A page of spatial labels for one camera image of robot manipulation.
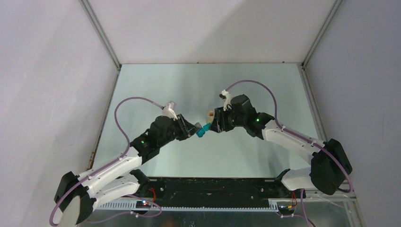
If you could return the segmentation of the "teal and clear pill box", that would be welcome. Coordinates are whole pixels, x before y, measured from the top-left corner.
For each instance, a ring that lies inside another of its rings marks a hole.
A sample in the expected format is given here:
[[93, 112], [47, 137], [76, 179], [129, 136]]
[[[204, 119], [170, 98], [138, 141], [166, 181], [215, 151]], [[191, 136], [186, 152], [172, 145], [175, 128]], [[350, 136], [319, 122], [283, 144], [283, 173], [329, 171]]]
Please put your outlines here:
[[205, 135], [205, 133], [207, 131], [210, 130], [211, 123], [209, 122], [209, 123], [201, 126], [201, 124], [199, 122], [197, 122], [195, 124], [195, 126], [198, 128], [198, 131], [196, 132], [196, 135], [198, 136], [198, 138], [201, 138], [201, 137], [203, 137]]

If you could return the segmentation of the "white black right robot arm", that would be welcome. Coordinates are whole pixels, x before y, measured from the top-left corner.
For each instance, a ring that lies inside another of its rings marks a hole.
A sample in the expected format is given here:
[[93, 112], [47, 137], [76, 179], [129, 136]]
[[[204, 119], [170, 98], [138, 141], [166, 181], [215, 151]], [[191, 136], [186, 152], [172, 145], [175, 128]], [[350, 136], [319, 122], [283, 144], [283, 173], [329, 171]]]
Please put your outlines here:
[[211, 131], [221, 133], [242, 127], [251, 137], [293, 151], [309, 164], [307, 168], [284, 170], [276, 178], [279, 197], [286, 198], [298, 189], [317, 189], [327, 195], [340, 190], [352, 166], [339, 141], [323, 141], [287, 129], [274, 116], [257, 112], [246, 95], [232, 96], [224, 90], [219, 96], [224, 104], [214, 109]]

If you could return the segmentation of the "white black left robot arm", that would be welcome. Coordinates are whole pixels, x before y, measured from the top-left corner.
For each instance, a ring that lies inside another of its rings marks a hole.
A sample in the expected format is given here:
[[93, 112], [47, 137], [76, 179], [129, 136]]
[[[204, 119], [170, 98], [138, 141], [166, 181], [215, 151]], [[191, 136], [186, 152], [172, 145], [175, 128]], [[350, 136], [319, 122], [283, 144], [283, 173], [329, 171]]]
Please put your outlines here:
[[188, 122], [181, 114], [177, 119], [158, 116], [144, 133], [129, 142], [127, 148], [110, 163], [80, 174], [66, 173], [59, 183], [54, 201], [61, 211], [76, 196], [80, 198], [79, 224], [99, 206], [119, 197], [136, 194], [144, 197], [149, 183], [142, 173], [130, 173], [159, 154], [160, 149], [174, 140], [182, 141], [196, 134], [202, 126]]

